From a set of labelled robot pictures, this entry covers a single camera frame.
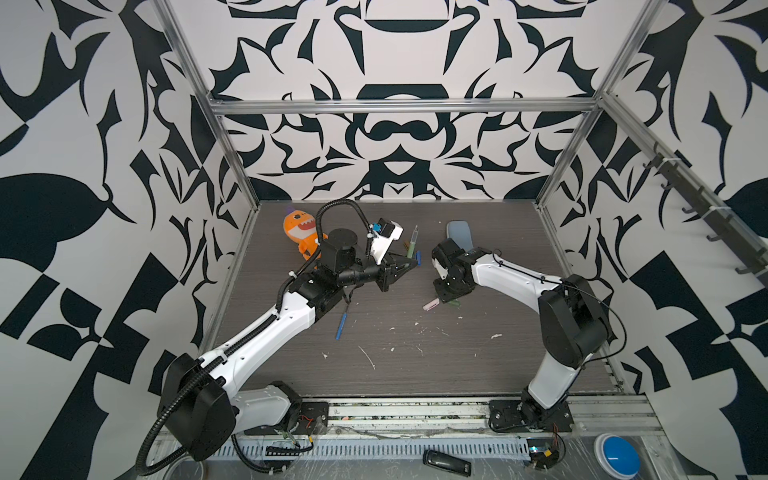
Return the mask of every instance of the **orange plush toy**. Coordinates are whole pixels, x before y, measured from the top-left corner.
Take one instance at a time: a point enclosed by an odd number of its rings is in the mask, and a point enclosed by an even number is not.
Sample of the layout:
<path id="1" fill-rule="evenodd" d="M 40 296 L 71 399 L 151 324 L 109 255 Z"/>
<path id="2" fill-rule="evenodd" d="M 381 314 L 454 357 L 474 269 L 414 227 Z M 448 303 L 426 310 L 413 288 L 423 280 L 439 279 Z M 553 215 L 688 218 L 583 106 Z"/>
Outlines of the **orange plush toy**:
<path id="1" fill-rule="evenodd" d="M 304 255 L 304 260 L 308 260 L 317 249 L 317 230 L 315 217 L 295 210 L 288 214 L 283 220 L 283 230 L 288 238 L 299 244 L 299 252 Z"/>

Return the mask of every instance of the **round blue push button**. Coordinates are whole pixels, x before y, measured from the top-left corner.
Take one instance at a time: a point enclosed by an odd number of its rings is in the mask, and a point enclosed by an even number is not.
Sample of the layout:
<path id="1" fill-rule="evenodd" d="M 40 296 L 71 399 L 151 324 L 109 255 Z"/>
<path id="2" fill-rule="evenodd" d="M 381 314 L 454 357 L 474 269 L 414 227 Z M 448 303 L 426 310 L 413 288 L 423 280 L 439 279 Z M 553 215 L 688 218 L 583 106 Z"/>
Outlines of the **round blue push button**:
<path id="1" fill-rule="evenodd" d="M 603 470 L 620 480 L 631 480 L 640 471 L 640 456 L 621 437 L 604 433 L 595 439 L 594 454 Z"/>

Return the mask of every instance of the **green pen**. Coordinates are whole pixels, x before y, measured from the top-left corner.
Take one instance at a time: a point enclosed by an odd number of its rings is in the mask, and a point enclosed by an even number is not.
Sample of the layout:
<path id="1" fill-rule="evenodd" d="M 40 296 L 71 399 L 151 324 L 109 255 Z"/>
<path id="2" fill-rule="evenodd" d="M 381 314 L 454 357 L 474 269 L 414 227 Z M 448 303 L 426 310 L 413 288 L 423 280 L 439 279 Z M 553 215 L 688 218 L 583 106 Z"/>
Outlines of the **green pen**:
<path id="1" fill-rule="evenodd" d="M 413 250 L 416 248 L 416 237 L 419 236 L 419 225 L 416 225 L 416 228 L 413 229 L 413 234 L 411 235 L 411 243 L 408 245 L 408 258 L 413 258 Z"/>

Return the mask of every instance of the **blue button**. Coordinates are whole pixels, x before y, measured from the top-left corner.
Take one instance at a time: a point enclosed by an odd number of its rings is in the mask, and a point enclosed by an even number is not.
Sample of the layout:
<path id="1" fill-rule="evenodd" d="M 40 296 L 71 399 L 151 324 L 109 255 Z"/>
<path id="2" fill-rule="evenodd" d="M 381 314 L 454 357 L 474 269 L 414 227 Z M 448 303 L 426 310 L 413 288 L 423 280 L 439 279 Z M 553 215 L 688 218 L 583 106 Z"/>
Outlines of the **blue button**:
<path id="1" fill-rule="evenodd" d="M 621 437 L 610 437 L 603 444 L 603 453 L 608 464 L 622 475 L 637 475 L 640 471 L 640 456 L 634 447 Z"/>

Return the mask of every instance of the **patterned wall panel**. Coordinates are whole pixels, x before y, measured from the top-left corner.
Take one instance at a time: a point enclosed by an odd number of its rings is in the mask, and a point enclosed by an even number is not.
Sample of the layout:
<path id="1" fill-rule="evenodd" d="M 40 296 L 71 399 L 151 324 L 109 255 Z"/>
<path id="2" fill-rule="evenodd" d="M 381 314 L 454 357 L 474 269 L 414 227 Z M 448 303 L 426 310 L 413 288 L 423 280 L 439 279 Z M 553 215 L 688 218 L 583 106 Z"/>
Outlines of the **patterned wall panel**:
<path id="1" fill-rule="evenodd" d="M 534 198 L 577 112 L 231 115 L 263 200 Z"/>
<path id="2" fill-rule="evenodd" d="M 768 5 L 670 0 L 616 92 L 768 237 Z"/>
<path id="3" fill-rule="evenodd" d="M 3 478 L 115 478 L 250 210 L 149 2 L 0 7 Z"/>
<path id="4" fill-rule="evenodd" d="M 173 0 L 215 98 L 592 95 L 642 0 Z"/>
<path id="5" fill-rule="evenodd" d="M 621 315 L 617 358 L 673 446 L 719 480 L 768 472 L 768 290 L 603 114 L 548 205 L 578 273 Z M 625 335 L 611 316 L 620 349 Z"/>

